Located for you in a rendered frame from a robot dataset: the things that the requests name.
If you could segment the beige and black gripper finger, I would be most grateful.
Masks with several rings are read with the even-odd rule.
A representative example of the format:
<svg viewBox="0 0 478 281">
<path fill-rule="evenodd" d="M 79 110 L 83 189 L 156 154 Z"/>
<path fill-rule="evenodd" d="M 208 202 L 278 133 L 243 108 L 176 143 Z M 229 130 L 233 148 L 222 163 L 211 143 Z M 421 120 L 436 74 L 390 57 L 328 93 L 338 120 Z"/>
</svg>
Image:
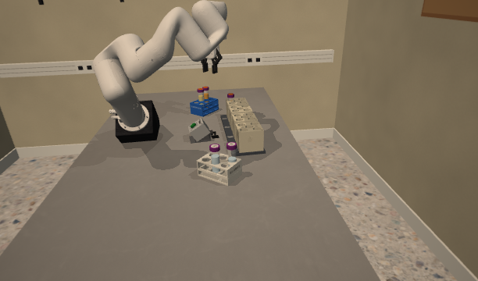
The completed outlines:
<svg viewBox="0 0 478 281">
<path fill-rule="evenodd" d="M 219 64 L 219 61 L 223 58 L 217 49 L 216 56 L 218 56 L 218 58 L 215 57 L 215 60 L 212 59 L 212 73 L 218 73 L 217 64 Z"/>
<path fill-rule="evenodd" d="M 204 72 L 208 72 L 208 71 L 209 71 L 209 68 L 208 68 L 207 59 L 203 59 L 203 60 L 201 61 L 201 63 L 202 63 L 203 73 L 204 73 Z"/>
</svg>

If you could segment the beige bucket adapter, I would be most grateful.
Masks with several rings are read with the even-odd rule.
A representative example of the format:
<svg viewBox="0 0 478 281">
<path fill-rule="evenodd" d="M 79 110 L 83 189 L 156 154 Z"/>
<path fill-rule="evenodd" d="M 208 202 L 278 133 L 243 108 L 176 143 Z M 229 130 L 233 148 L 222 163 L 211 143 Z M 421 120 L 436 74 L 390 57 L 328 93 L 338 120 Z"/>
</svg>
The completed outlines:
<svg viewBox="0 0 478 281">
<path fill-rule="evenodd" d="M 227 104 L 228 102 L 228 104 Z M 229 106 L 231 105 L 248 105 L 248 102 L 245 98 L 234 98 L 233 101 L 228 101 L 228 99 L 226 99 L 226 104 L 227 104 L 227 118 L 228 118 L 228 121 L 229 121 Z"/>
<path fill-rule="evenodd" d="M 232 130 L 232 114 L 253 112 L 250 105 L 231 105 L 229 106 L 229 121 Z"/>
<path fill-rule="evenodd" d="M 258 122 L 235 123 L 239 153 L 264 151 L 264 130 Z"/>
<path fill-rule="evenodd" d="M 232 114 L 232 132 L 236 141 L 235 123 L 258 122 L 254 112 Z"/>
</svg>

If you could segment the blue tube rack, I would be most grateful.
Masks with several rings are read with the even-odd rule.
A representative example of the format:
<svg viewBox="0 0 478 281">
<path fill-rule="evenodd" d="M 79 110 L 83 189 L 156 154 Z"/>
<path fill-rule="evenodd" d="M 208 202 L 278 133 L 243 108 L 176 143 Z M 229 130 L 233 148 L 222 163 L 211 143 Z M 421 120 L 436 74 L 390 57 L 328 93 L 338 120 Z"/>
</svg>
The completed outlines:
<svg viewBox="0 0 478 281">
<path fill-rule="evenodd" d="M 209 101 L 209 102 L 205 102 L 205 101 Z M 194 103 L 194 102 L 198 102 L 198 103 Z M 202 103 L 204 105 L 200 105 Z M 217 110 L 219 110 L 219 102 L 217 98 L 209 98 L 209 99 L 204 99 L 204 101 L 196 100 L 191 102 L 191 114 L 194 114 L 197 116 L 206 116 Z"/>
</svg>

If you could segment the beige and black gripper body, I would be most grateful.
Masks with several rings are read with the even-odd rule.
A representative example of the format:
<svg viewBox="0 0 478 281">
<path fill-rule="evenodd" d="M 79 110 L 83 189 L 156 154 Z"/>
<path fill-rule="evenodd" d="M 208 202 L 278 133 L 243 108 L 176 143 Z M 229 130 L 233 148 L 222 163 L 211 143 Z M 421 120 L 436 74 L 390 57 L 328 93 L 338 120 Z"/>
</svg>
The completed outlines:
<svg viewBox="0 0 478 281">
<path fill-rule="evenodd" d="M 214 59 L 216 57 L 216 49 L 219 51 L 219 45 L 205 59 Z"/>
</svg>

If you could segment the beige tube rack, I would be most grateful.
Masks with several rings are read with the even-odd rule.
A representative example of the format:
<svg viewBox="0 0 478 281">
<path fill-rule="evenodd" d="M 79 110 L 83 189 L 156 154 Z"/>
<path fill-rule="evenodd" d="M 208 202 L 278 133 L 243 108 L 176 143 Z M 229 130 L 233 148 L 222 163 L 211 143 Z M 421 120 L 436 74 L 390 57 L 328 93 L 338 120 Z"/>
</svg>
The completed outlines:
<svg viewBox="0 0 478 281">
<path fill-rule="evenodd" d="M 201 157 L 198 162 L 198 175 L 208 180 L 229 186 L 242 175 L 242 159 L 237 158 L 236 162 L 228 162 L 228 155 L 222 153 L 219 153 L 219 155 L 220 157 L 224 156 L 227 158 L 223 160 L 220 159 L 220 164 L 218 165 L 212 164 L 211 152 Z M 221 165 L 227 166 L 224 168 Z M 230 166 L 228 167 L 228 165 Z M 212 171 L 212 167 L 220 169 L 220 171 L 215 173 Z"/>
</svg>

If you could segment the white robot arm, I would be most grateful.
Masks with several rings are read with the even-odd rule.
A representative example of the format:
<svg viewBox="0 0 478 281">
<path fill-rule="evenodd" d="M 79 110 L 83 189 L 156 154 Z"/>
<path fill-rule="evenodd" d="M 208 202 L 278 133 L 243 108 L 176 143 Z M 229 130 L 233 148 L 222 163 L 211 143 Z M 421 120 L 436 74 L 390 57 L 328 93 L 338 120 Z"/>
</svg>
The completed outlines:
<svg viewBox="0 0 478 281">
<path fill-rule="evenodd" d="M 175 39 L 194 62 L 202 61 L 227 39 L 225 2 L 201 0 L 191 12 L 193 18 L 176 7 L 166 14 L 145 45 L 136 34 L 124 34 L 95 57 L 95 76 L 105 100 L 114 108 L 109 113 L 117 114 L 112 119 L 118 119 L 123 129 L 136 132 L 147 126 L 149 112 L 139 102 L 130 80 L 146 80 L 170 61 Z"/>
</svg>

